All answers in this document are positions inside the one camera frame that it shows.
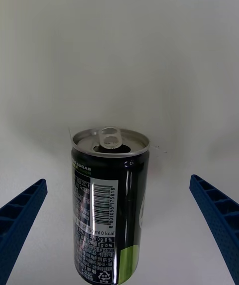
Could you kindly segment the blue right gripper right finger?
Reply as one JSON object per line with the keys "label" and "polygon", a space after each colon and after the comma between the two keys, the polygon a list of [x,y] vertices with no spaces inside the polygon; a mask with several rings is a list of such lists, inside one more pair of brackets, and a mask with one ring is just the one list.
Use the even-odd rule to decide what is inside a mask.
{"label": "blue right gripper right finger", "polygon": [[239,204],[198,175],[191,176],[189,190],[234,283],[239,284]]}

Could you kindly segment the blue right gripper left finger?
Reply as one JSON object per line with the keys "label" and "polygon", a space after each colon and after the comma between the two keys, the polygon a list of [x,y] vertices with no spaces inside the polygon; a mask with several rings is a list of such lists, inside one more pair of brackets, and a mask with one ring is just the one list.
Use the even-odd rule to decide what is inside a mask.
{"label": "blue right gripper left finger", "polygon": [[47,196],[40,179],[0,209],[0,284],[5,285]]}

